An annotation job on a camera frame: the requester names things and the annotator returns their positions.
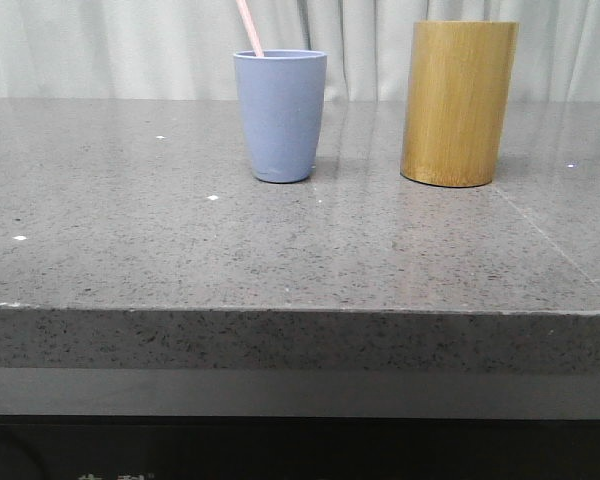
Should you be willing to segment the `blue plastic cup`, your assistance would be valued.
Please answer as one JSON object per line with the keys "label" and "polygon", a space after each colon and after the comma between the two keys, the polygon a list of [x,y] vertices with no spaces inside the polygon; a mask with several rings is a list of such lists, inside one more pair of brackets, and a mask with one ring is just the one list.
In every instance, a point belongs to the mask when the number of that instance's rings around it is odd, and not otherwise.
{"label": "blue plastic cup", "polygon": [[319,142],[328,56],[314,50],[233,55],[251,170],[268,183],[295,183],[312,172]]}

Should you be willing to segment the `pink chopstick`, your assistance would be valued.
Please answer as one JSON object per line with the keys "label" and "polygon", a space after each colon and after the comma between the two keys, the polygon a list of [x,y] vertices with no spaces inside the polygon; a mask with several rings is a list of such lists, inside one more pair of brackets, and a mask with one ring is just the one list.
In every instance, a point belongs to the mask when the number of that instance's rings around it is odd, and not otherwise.
{"label": "pink chopstick", "polygon": [[264,51],[261,46],[260,38],[257,33],[249,6],[246,0],[236,0],[236,6],[238,8],[244,29],[247,37],[251,44],[254,55],[258,58],[264,57]]}

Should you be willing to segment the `bamboo cylinder holder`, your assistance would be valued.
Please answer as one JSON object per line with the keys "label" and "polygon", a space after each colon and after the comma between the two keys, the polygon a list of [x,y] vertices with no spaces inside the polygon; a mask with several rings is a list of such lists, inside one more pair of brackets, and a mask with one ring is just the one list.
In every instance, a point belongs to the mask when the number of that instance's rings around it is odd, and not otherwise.
{"label": "bamboo cylinder holder", "polygon": [[415,24],[402,176],[452,188],[492,182],[518,28],[510,21]]}

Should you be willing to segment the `dark cabinet under counter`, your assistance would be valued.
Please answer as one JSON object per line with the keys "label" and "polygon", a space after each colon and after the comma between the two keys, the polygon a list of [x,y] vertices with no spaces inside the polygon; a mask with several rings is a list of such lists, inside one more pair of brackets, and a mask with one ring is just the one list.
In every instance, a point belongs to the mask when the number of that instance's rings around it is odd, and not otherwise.
{"label": "dark cabinet under counter", "polygon": [[0,479],[600,479],[600,375],[0,368]]}

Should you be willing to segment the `grey-white curtain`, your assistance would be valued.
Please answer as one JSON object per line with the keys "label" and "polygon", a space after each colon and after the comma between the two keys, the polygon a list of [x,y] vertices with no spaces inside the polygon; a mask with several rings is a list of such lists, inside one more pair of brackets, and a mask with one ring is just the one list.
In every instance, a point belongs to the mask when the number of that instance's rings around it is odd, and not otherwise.
{"label": "grey-white curtain", "polygon": [[[266,49],[328,56],[330,100],[402,100],[421,20],[519,26],[514,100],[600,101],[600,1],[253,1]],[[0,1],[0,97],[235,95],[232,1]]]}

